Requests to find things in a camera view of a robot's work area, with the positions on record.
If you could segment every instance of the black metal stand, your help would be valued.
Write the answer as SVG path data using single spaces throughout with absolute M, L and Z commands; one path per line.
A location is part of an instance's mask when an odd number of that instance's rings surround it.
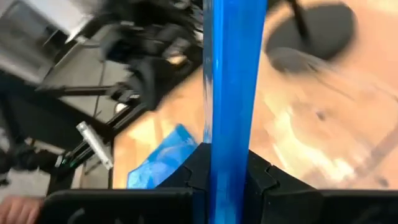
M 277 49 L 289 48 L 329 60 L 350 43 L 354 36 L 354 14 L 345 4 L 321 4 L 303 10 L 297 0 L 286 1 L 294 16 L 272 31 L 265 48 L 269 57 Z M 273 62 L 278 70 L 283 68 L 281 63 L 288 64 L 280 60 Z
M 206 224 L 210 150 L 199 145 L 155 190 L 57 192 L 38 223 Z M 397 204 L 397 191 L 316 190 L 249 151 L 242 223 L 394 223 Z

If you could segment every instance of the wooden floor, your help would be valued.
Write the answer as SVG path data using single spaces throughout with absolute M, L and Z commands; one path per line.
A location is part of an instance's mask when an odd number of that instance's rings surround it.
M 310 7 L 337 0 L 301 2 Z M 395 0 L 344 2 L 356 14 L 356 34 L 331 63 L 340 68 L 338 73 L 282 75 L 261 53 L 250 149 L 315 187 L 398 189 L 398 104 L 394 98 L 398 96 L 398 31 L 393 28 L 398 24 L 398 10 L 392 10 L 398 7 Z M 285 4 L 268 13 L 264 41 L 290 15 Z M 157 112 L 145 114 L 118 136 L 114 188 L 126 187 L 127 173 L 176 124 L 183 124 L 202 141 L 202 86 L 199 69 Z

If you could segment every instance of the blue rod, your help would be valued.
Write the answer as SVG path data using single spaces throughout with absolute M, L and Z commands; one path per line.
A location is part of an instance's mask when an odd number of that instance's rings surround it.
M 213 85 L 210 224 L 241 223 L 266 6 L 267 0 L 205 0 L 205 88 Z

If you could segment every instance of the black equipment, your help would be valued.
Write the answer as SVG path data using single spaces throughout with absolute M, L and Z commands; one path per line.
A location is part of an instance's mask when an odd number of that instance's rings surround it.
M 328 3 L 303 9 L 298 0 L 286 1 L 294 15 L 272 31 L 264 49 L 268 55 L 288 48 L 330 60 L 350 43 L 354 36 L 354 12 L 345 4 Z M 275 60 L 272 65 L 283 70 L 282 63 L 289 62 Z
M 35 86 L 12 75 L 0 74 L 0 182 L 7 183 L 10 169 L 41 169 L 52 175 L 49 192 L 65 189 L 74 170 L 94 151 L 82 141 L 76 126 L 86 122 L 105 144 L 147 110 L 155 110 L 163 96 L 202 62 L 199 9 L 168 1 L 109 1 L 96 20 L 116 25 L 116 35 L 103 49 L 106 60 L 123 63 L 131 75 L 114 86 Z M 85 45 L 97 48 L 100 45 Z M 180 63 L 170 57 L 181 56 Z M 61 96 L 101 96 L 128 105 L 107 123 L 62 102 Z M 28 145 L 36 139 L 65 150 L 58 155 Z
M 202 143 L 153 190 L 66 190 L 50 195 L 41 223 L 208 223 L 211 145 Z M 245 224 L 395 223 L 398 192 L 316 190 L 249 151 Z

